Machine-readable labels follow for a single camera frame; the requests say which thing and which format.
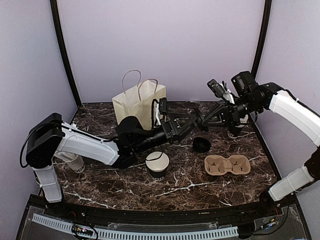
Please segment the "stack of black coffee lids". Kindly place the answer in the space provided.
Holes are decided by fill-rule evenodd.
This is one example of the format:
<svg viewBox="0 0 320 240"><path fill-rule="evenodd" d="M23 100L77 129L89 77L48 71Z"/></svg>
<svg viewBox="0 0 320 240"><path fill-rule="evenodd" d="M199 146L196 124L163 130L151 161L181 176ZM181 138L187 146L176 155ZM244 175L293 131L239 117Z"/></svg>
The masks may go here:
<svg viewBox="0 0 320 240"><path fill-rule="evenodd" d="M192 142L193 149L198 153L206 153L211 149L211 142L203 137L195 137Z"/></svg>

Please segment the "single black paper coffee cup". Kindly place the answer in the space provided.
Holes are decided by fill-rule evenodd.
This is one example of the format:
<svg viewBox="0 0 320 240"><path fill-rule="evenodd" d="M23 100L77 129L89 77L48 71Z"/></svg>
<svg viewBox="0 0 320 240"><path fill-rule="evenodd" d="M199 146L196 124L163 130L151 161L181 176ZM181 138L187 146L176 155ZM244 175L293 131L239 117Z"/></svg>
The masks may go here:
<svg viewBox="0 0 320 240"><path fill-rule="evenodd" d="M145 164L149 174L156 181L161 181L167 174L170 159L164 152L154 151L146 157Z"/></svg>

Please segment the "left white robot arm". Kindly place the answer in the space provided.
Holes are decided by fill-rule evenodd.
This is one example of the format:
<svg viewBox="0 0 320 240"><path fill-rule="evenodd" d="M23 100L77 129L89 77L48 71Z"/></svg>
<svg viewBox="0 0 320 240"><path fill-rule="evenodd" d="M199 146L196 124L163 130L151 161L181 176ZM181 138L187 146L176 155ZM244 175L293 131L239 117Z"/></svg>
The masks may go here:
<svg viewBox="0 0 320 240"><path fill-rule="evenodd" d="M62 120L52 113L33 127L26 137L19 160L26 161L35 172L51 210L60 218L67 218L70 206L63 201L63 193L53 167L53 157L77 159L79 156L101 162L116 169L125 169L137 160L136 154L165 143L181 142L195 127L194 114L168 114L158 126L145 130L135 116L125 117L115 130L117 135L104 139Z"/></svg>

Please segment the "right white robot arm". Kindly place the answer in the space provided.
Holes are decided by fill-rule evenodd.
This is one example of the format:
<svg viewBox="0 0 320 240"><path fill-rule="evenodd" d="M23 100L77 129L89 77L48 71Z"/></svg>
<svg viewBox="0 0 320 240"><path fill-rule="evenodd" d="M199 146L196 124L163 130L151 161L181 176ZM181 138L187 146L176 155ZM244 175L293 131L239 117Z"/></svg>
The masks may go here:
<svg viewBox="0 0 320 240"><path fill-rule="evenodd" d="M320 115L302 103L288 90L274 82L259 84L249 71L235 75L231 82L236 94L225 82L211 79L208 88L219 98L213 108L201 116L199 126L226 127L231 137L236 137L248 124L247 118L270 111L309 139L316 147L311 157L296 170L277 181L261 194L262 201L255 205L255 213L266 217L275 203L292 195L320 179Z"/></svg>

